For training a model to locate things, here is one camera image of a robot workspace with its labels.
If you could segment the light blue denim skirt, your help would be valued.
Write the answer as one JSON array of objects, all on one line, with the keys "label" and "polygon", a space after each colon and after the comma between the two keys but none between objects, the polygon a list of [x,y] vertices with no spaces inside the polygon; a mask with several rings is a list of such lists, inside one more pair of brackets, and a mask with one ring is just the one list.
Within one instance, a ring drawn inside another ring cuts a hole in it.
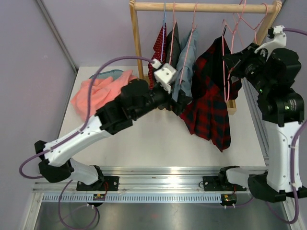
[{"label": "light blue denim skirt", "polygon": [[177,63],[177,73],[176,73],[176,82],[173,86],[172,99],[177,101],[178,93],[182,90],[186,96],[192,97],[191,93],[191,85],[192,85],[192,77],[193,77],[193,66],[196,61],[197,54],[197,41],[199,37],[199,32],[197,29],[194,30],[191,43],[189,47],[188,57],[186,66],[183,69],[184,59],[186,55],[186,50],[188,46],[189,34],[184,37],[180,42],[181,53]]}]

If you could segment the red plaid skirt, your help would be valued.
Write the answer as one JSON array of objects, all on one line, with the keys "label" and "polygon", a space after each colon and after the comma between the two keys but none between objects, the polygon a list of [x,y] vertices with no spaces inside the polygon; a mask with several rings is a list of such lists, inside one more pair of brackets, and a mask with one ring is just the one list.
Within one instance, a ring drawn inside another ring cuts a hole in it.
[{"label": "red plaid skirt", "polygon": [[[230,54],[224,41],[225,54]],[[230,100],[238,97],[240,80],[230,80]],[[230,147],[231,133],[224,101],[222,38],[218,37],[193,66],[193,100],[181,114],[190,134],[210,140],[219,151]]]}]

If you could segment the pink hanger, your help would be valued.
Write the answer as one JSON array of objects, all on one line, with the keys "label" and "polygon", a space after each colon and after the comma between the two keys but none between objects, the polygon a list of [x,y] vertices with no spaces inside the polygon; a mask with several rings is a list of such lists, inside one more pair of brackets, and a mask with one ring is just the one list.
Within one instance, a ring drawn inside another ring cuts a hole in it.
[{"label": "pink hanger", "polygon": [[[234,48],[234,38],[236,34],[236,26],[234,27],[234,29],[231,29],[226,19],[223,19],[222,24],[224,25],[224,28],[222,31],[222,55],[224,55],[225,54],[224,35],[226,33],[226,30],[228,29],[232,35],[231,48],[230,48],[230,51],[232,53],[233,48]],[[224,101],[227,103],[230,97],[230,74],[226,75],[225,68],[226,68],[226,64],[225,64],[225,61],[223,60]]]},{"label": "pink hanger", "polygon": [[191,43],[191,38],[192,38],[192,35],[193,35],[193,32],[194,32],[195,28],[197,27],[197,26],[195,25],[195,17],[196,17],[197,6],[198,6],[198,2],[196,2],[196,3],[195,3],[195,6],[194,6],[193,20],[192,20],[192,29],[191,29],[191,31],[190,31],[190,35],[189,35],[189,39],[188,39],[188,46],[187,46],[186,55],[185,55],[185,59],[184,59],[183,69],[184,69],[184,67],[186,66],[187,57],[188,57],[188,52],[189,52],[189,47],[190,47],[190,43]]},{"label": "pink hanger", "polygon": [[172,61],[172,52],[173,52],[173,43],[174,43],[174,32],[175,32],[175,26],[176,26],[176,14],[175,14],[175,9],[176,9],[176,2],[174,1],[173,2],[173,13],[172,13],[172,16],[173,16],[173,20],[172,20],[172,23],[173,23],[173,27],[172,27],[172,36],[171,36],[171,43],[170,43],[170,56],[169,56],[169,65],[171,65],[171,61]]},{"label": "pink hanger", "polygon": [[233,30],[230,30],[232,33],[232,46],[231,49],[233,49],[233,43],[234,43],[234,38],[235,38],[235,34],[237,33],[241,42],[241,45],[244,46],[243,44],[243,40],[241,38],[239,29],[238,29],[238,25],[240,23],[244,23],[246,24],[251,30],[254,31],[254,40],[253,42],[256,43],[257,45],[260,45],[263,41],[264,38],[262,38],[262,34],[266,34],[266,32],[262,32],[261,31],[261,27],[263,25],[263,22],[266,20],[267,16],[268,16],[268,4],[263,2],[261,3],[261,5],[263,5],[265,7],[265,13],[263,18],[258,22],[257,25],[252,26],[248,21],[246,21],[243,17],[244,13],[245,13],[245,8],[246,8],[246,1],[245,0],[241,0],[239,5],[243,5],[242,11],[241,13],[233,13],[233,19],[235,22],[235,27]]}]

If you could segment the dark grey dotted skirt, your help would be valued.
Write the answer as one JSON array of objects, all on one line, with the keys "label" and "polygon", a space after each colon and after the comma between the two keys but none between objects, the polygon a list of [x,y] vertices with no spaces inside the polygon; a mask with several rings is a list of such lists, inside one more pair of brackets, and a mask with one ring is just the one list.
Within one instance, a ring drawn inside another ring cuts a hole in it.
[{"label": "dark grey dotted skirt", "polygon": [[[170,56],[170,43],[171,43],[172,31],[167,35],[166,38],[166,62],[169,62]],[[176,23],[175,32],[174,32],[174,43],[173,43],[173,52],[172,52],[172,61],[171,66],[176,68],[178,59],[181,53],[180,40],[179,40],[179,31],[178,24]]]}]

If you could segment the red polka dot skirt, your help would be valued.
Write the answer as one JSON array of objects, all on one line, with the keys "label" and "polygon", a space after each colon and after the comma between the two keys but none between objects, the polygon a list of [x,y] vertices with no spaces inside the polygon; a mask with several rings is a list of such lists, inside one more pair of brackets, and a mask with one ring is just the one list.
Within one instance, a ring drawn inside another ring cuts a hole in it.
[{"label": "red polka dot skirt", "polygon": [[[165,61],[166,61],[166,37],[167,37],[166,31],[167,31],[167,28],[166,28],[166,25],[165,25],[165,43],[164,43],[162,64],[165,64]],[[163,28],[161,27],[161,30],[158,34],[156,42],[153,46],[154,54],[152,56],[152,59],[157,59],[159,61],[160,61],[160,56],[161,56],[162,33],[163,33]],[[153,67],[152,67],[151,63],[148,64],[148,78],[149,78],[149,88],[152,89],[155,81],[154,81],[154,77],[153,77]]]}]

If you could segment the pink skirt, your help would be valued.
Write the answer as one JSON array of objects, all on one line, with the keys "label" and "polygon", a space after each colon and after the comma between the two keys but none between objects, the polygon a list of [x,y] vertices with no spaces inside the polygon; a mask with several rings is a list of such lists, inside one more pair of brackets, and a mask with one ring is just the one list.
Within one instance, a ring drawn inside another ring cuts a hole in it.
[{"label": "pink skirt", "polygon": [[[113,80],[112,77],[95,79],[91,91],[90,116],[94,115],[100,107],[114,100],[120,94],[121,88],[134,79],[137,79],[137,76],[133,75],[131,69],[123,71],[116,80]],[[80,89],[71,99],[71,104],[82,121],[85,121],[87,116],[88,90],[91,82],[91,78],[83,81]]]}]

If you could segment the blue wire hanger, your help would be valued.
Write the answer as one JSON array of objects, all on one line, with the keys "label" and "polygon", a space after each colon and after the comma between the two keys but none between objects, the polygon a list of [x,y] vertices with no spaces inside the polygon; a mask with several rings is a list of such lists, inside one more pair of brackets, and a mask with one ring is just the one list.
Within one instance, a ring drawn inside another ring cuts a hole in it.
[{"label": "blue wire hanger", "polygon": [[163,62],[163,51],[164,51],[164,43],[165,43],[165,21],[166,21],[166,0],[164,1],[164,17],[163,17],[163,33],[162,33],[162,46],[161,46],[161,56],[160,61]]}]

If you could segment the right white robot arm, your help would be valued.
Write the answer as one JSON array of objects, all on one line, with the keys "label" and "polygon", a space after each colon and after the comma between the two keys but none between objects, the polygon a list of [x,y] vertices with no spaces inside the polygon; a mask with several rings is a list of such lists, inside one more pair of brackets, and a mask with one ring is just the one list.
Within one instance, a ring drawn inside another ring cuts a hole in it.
[{"label": "right white robot arm", "polygon": [[292,89],[301,70],[298,54],[285,47],[270,50],[252,43],[241,52],[223,55],[231,76],[246,79],[258,92],[269,144],[269,166],[251,174],[237,166],[225,168],[218,177],[224,190],[234,184],[246,187],[259,200],[276,203],[305,198],[307,189],[299,173],[299,133],[306,126],[304,100]]}]

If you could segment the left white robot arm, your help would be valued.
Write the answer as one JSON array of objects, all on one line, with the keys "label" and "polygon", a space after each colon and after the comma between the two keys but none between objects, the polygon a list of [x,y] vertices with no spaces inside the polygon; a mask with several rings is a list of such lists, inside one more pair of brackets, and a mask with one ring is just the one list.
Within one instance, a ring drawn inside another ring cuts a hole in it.
[{"label": "left white robot arm", "polygon": [[81,127],[52,142],[37,141],[40,174],[50,183],[76,180],[93,190],[106,188],[104,175],[97,165],[85,165],[73,156],[93,143],[130,127],[150,111],[161,108],[181,115],[192,98],[180,90],[173,100],[161,84],[149,89],[145,80],[134,79],[120,94],[99,108]]}]

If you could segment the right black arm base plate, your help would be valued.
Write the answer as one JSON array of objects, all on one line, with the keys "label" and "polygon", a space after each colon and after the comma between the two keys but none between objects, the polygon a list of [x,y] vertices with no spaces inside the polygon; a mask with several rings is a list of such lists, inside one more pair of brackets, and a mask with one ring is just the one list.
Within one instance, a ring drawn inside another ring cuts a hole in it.
[{"label": "right black arm base plate", "polygon": [[230,184],[219,176],[203,176],[203,186],[206,192],[243,192],[247,189],[237,184]]}]

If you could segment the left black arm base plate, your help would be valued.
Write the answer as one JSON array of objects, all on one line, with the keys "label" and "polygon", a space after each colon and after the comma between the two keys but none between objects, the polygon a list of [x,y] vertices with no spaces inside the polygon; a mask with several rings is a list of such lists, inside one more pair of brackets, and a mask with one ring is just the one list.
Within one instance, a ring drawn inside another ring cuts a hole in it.
[{"label": "left black arm base plate", "polygon": [[118,191],[119,177],[118,176],[104,176],[104,182],[95,182],[92,185],[86,185],[82,182],[77,183],[77,191]]}]

